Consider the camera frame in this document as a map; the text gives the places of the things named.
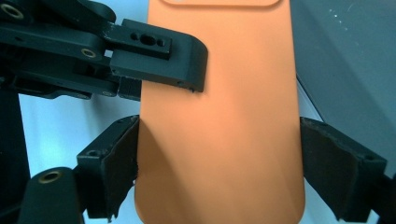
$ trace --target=black mechanical arm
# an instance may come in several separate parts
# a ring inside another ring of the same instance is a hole
[[[139,100],[148,80],[203,91],[207,49],[88,0],[0,0],[0,88],[53,99]],[[112,56],[105,55],[106,50]]]

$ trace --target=white background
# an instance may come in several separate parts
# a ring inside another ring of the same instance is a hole
[[[117,23],[123,18],[147,20],[147,0],[99,1],[110,6],[117,14]],[[320,119],[303,89],[299,86],[300,115]],[[109,98],[94,95],[90,101],[71,97],[45,100],[30,96],[20,96],[21,112],[25,131],[31,175],[46,169],[77,165],[77,154],[113,121],[139,113],[140,104],[119,97]],[[330,208],[306,184],[306,206],[301,224],[335,224]],[[86,223],[107,223],[106,219],[88,219]],[[376,223],[377,215],[372,213],[368,223]],[[141,223],[134,210],[134,190],[130,191],[123,203],[118,224]]]

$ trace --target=orange phone case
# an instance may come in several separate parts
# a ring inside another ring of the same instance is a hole
[[[144,223],[298,223],[304,211],[288,0],[150,0],[194,35],[202,93],[144,82],[135,205]]]

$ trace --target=black bracket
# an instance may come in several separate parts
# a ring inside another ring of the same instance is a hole
[[[139,117],[119,119],[78,154],[72,170],[58,167],[34,176],[26,187],[19,224],[80,224],[117,217],[137,178]]]
[[[396,176],[367,147],[313,119],[301,118],[304,176],[337,219],[366,222],[371,209],[381,223],[396,223]]]
[[[133,100],[140,99],[142,80],[204,90],[207,49],[200,40],[115,19],[109,7],[88,0],[1,1],[0,89],[49,99],[95,93]]]

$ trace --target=screw hole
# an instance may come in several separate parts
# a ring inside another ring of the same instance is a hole
[[[136,33],[132,33],[132,34],[131,34],[131,39],[132,39],[132,40],[139,40],[139,35],[136,34]]]
[[[40,178],[38,179],[38,182],[40,184],[49,184],[49,183],[54,182],[57,179],[59,179],[61,177],[61,175],[62,175],[62,173],[59,171],[52,171],[45,175],[40,176]]]
[[[142,44],[144,44],[144,45],[153,46],[153,45],[155,45],[156,40],[154,37],[152,37],[150,35],[142,35],[140,37],[140,42],[142,42]]]
[[[23,20],[23,14],[15,7],[9,4],[2,4],[0,8],[8,14],[8,16],[16,19],[16,20]]]
[[[96,58],[95,52],[93,52],[90,49],[82,49],[81,53],[84,54],[85,56],[89,57],[89,58]]]

